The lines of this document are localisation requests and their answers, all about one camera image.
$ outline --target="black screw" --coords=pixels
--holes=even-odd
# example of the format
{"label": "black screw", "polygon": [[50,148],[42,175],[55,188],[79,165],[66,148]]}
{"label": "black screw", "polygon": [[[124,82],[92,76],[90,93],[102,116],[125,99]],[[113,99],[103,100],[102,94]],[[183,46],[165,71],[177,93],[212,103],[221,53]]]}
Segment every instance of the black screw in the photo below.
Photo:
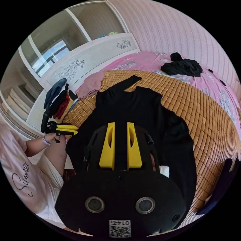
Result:
{"label": "black screw", "polygon": [[175,216],[172,218],[172,221],[173,221],[173,222],[176,222],[179,218],[180,218],[180,215],[175,215]]}
{"label": "black screw", "polygon": [[63,220],[67,220],[67,217],[64,214],[62,214],[61,216]]}
{"label": "black screw", "polygon": [[124,177],[123,176],[118,176],[117,179],[120,180],[120,181],[123,181]]}

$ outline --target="white watch strap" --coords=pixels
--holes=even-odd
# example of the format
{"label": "white watch strap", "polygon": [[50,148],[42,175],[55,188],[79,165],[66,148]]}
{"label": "white watch strap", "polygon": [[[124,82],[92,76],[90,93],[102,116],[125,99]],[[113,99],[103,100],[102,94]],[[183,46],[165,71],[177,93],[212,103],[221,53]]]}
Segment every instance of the white watch strap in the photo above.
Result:
{"label": "white watch strap", "polygon": [[45,140],[45,136],[43,137],[43,142],[45,143],[45,145],[49,146],[50,143],[48,141]]}

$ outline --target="pink wall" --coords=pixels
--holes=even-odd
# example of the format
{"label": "pink wall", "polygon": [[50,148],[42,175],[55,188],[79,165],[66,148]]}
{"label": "pink wall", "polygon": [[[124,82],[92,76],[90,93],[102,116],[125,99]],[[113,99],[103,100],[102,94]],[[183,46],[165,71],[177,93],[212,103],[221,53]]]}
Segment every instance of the pink wall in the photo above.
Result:
{"label": "pink wall", "polygon": [[179,52],[217,73],[241,103],[241,84],[220,44],[196,21],[151,0],[109,0],[124,18],[141,51]]}

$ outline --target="camera lens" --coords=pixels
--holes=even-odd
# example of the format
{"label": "camera lens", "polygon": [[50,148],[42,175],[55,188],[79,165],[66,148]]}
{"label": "camera lens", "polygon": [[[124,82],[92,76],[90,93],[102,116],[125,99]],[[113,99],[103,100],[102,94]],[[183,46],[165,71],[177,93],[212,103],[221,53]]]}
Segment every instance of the camera lens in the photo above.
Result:
{"label": "camera lens", "polygon": [[152,198],[143,197],[136,202],[136,210],[141,214],[150,213],[155,207],[155,202]]}
{"label": "camera lens", "polygon": [[104,202],[98,197],[89,197],[85,201],[85,207],[92,213],[99,213],[104,210]]}

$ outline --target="yellow bracket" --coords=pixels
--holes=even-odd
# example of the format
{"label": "yellow bracket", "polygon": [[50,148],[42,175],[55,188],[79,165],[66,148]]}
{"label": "yellow bracket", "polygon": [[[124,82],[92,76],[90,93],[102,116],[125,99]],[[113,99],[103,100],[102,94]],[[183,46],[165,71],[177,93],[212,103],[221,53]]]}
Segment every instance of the yellow bracket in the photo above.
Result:
{"label": "yellow bracket", "polygon": [[63,131],[63,132],[73,132],[74,135],[78,133],[76,130],[71,130],[71,129],[62,129],[62,128],[56,128],[57,131]]}
{"label": "yellow bracket", "polygon": [[134,123],[127,122],[127,170],[129,170],[129,168],[141,168],[141,166],[141,154]]}
{"label": "yellow bracket", "polygon": [[58,129],[65,129],[65,130],[78,130],[78,127],[72,125],[57,125]]}
{"label": "yellow bracket", "polygon": [[108,123],[105,141],[99,162],[102,168],[112,168],[115,167],[115,123]]}

